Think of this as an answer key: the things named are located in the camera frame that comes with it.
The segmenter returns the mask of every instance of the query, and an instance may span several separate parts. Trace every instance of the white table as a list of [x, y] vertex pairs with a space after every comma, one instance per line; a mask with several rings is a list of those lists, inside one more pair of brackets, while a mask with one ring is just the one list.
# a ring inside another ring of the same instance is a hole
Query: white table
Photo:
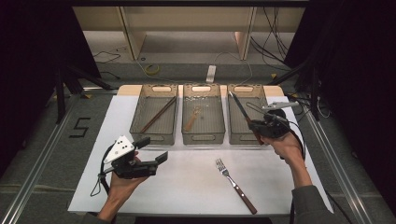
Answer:
[[[94, 144], [76, 193], [68, 208], [69, 212], [98, 212], [106, 200], [106, 191], [91, 197], [97, 181], [100, 162], [107, 148], [120, 136], [129, 134], [134, 116], [137, 96], [114, 96], [107, 110], [102, 128]], [[286, 97], [267, 97], [273, 101], [287, 101]], [[222, 176], [215, 159], [221, 158], [231, 176], [257, 208], [255, 216], [284, 216], [290, 213], [293, 182], [289, 166], [273, 151], [272, 147], [235, 146], [229, 144], [228, 127], [222, 145], [185, 146], [181, 135], [181, 105], [178, 106], [176, 142], [173, 146], [147, 146], [139, 151], [142, 161], [153, 161], [168, 151], [168, 160], [160, 165], [157, 174], [141, 184], [120, 213], [134, 216], [189, 216], [227, 217], [251, 216], [248, 208], [233, 187]], [[223, 97], [224, 119], [228, 120]], [[296, 123], [291, 108], [285, 112]], [[300, 135], [298, 129], [291, 128]], [[306, 151], [306, 167], [312, 181], [319, 189], [328, 209], [332, 211], [318, 174]]]

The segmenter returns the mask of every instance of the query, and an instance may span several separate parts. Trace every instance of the metal fork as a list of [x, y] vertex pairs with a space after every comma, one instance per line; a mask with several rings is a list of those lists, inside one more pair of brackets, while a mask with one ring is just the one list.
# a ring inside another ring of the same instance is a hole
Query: metal fork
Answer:
[[245, 193], [239, 188], [239, 186], [233, 181], [233, 179], [230, 177], [230, 173], [228, 172], [227, 168], [225, 167], [224, 163], [222, 162], [221, 159], [216, 160], [216, 165], [218, 166], [219, 171], [221, 172], [222, 175], [228, 178], [230, 180], [231, 184], [233, 185], [233, 188], [236, 190], [238, 193], [239, 197], [241, 197], [242, 201], [244, 201], [245, 205], [247, 208], [250, 210], [251, 214], [256, 214], [257, 209], [254, 207], [254, 205], [250, 202], [250, 200], [247, 198]]

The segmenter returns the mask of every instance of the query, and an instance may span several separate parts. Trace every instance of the hand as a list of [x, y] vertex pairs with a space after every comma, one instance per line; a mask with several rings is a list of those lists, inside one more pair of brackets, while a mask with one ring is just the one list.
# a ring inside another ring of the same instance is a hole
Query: hand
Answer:
[[110, 222], [117, 214], [122, 205], [131, 197], [134, 190], [147, 180], [149, 177], [139, 177], [134, 179], [119, 178], [115, 173], [111, 175], [110, 191], [102, 210], [98, 214], [98, 218]]
[[262, 136], [261, 140], [270, 144], [274, 148], [275, 153], [284, 158], [287, 164], [292, 161], [304, 161], [300, 144], [292, 133], [286, 133], [281, 138]]

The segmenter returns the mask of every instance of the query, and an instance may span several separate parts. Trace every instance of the sleeve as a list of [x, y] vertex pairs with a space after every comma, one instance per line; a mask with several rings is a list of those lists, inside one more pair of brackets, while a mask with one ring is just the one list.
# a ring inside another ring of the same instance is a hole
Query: sleeve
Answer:
[[109, 222], [103, 221], [91, 213], [86, 213], [81, 220], [81, 224], [109, 224]]
[[337, 217], [331, 213], [323, 202], [317, 187], [305, 186], [294, 189], [292, 192], [298, 224], [339, 223]]

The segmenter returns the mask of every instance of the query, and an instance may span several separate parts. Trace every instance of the aluminum rail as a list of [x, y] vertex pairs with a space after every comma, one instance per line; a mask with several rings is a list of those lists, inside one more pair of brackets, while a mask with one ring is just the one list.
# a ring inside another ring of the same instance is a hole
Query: aluminum rail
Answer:
[[340, 184], [341, 190], [344, 192], [346, 196], [346, 200], [349, 203], [350, 208], [352, 209], [355, 218], [360, 224], [368, 224], [373, 223], [370, 219], [369, 214], [364, 206], [359, 193], [356, 191], [355, 187], [353, 186], [350, 178], [347, 175], [346, 170], [344, 169], [343, 165], [341, 164], [340, 160], [338, 159], [332, 144], [329, 141], [326, 133], [324, 132], [321, 124], [319, 121], [316, 121], [314, 116], [310, 111], [304, 107], [304, 112], [307, 115], [308, 121], [314, 130], [314, 133], [319, 140], [319, 143], [323, 149], [326, 158], [334, 171], [335, 177]]
[[21, 186], [20, 191], [7, 209], [6, 215], [2, 218], [2, 224], [17, 223], [24, 206], [27, 204], [38, 179], [40, 178], [46, 167], [52, 151], [56, 148], [56, 145], [58, 144], [58, 141], [64, 131], [65, 124], [67, 124], [67, 122], [69, 121], [70, 115], [73, 112], [73, 108], [78, 102], [78, 99], [79, 95], [73, 95], [70, 98], [70, 102], [66, 108], [64, 118], [59, 124], [56, 124], [54, 130], [49, 137], [49, 140], [47, 141], [40, 155], [38, 156], [37, 161], [32, 168], [32, 171], [26, 177], [26, 180]]

